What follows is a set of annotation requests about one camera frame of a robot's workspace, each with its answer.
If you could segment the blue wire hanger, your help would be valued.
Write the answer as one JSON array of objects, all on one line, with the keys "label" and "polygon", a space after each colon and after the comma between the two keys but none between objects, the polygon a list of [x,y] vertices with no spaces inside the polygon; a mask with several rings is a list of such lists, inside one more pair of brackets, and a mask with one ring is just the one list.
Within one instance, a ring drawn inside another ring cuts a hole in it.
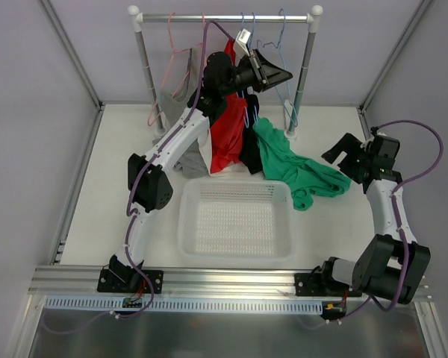
[{"label": "blue wire hanger", "polygon": [[[283,38],[284,38],[286,26],[287,26],[287,17],[286,17],[285,10],[283,8],[281,8],[278,11],[278,16],[280,16],[282,18],[282,25],[281,25],[281,28],[279,31],[279,37],[278,37],[277,41],[276,42],[275,41],[264,42],[261,39],[257,39],[256,45],[257,45],[257,49],[259,49],[259,50],[265,49],[268,47],[273,47],[276,50],[277,55],[279,56],[280,64],[281,64],[281,66],[279,67],[280,78],[279,78],[279,82],[274,86],[274,90],[276,91],[279,101],[281,102],[281,105],[283,106],[284,117],[288,120],[288,126],[293,125],[294,127],[296,127],[298,125],[298,119],[295,116],[293,116],[293,114],[292,114],[293,110],[295,110],[296,108],[290,100],[290,85],[288,84],[288,81],[291,79],[291,74],[287,70],[287,65],[285,63],[285,58],[284,58],[284,55],[282,52],[282,42],[283,42]],[[286,89],[287,96],[285,98],[279,92],[279,86],[282,84],[284,84],[285,89]]]}]

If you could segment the green tank top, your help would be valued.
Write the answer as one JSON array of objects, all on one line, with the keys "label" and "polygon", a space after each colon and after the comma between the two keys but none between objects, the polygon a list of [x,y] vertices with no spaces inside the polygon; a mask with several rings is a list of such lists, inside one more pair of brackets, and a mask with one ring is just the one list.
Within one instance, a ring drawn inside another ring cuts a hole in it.
[{"label": "green tank top", "polygon": [[286,183],[293,208],[306,211],[314,197],[335,198],[350,188],[350,179],[332,167],[295,154],[284,131],[261,117],[252,126],[257,137],[264,177]]}]

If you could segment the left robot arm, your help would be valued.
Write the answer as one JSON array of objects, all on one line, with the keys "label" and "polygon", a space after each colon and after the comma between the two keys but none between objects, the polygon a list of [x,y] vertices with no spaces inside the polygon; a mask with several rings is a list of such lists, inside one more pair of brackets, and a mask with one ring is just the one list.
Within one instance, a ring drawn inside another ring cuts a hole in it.
[{"label": "left robot arm", "polygon": [[170,202],[173,188],[168,174],[185,151],[224,113],[227,96],[252,88],[263,92],[292,79],[286,69],[268,61],[257,49],[246,50],[239,63],[223,51],[214,52],[200,66],[198,87],[190,107],[148,152],[128,158],[130,221],[125,239],[100,271],[97,285],[103,293],[158,293],[161,271],[143,269],[150,224]]}]

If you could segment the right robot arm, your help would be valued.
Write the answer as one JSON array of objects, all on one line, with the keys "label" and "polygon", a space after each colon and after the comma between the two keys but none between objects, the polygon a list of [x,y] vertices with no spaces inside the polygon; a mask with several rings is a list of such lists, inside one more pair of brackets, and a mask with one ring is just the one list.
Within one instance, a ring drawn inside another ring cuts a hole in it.
[{"label": "right robot arm", "polygon": [[425,274],[431,254],[411,232],[402,203],[405,181],[393,170],[400,143],[373,132],[361,142],[352,134],[343,137],[322,158],[334,163],[342,174],[360,184],[370,203],[374,237],[354,261],[331,256],[308,274],[295,274],[296,295],[339,295],[350,289],[386,299],[389,306],[409,304]]}]

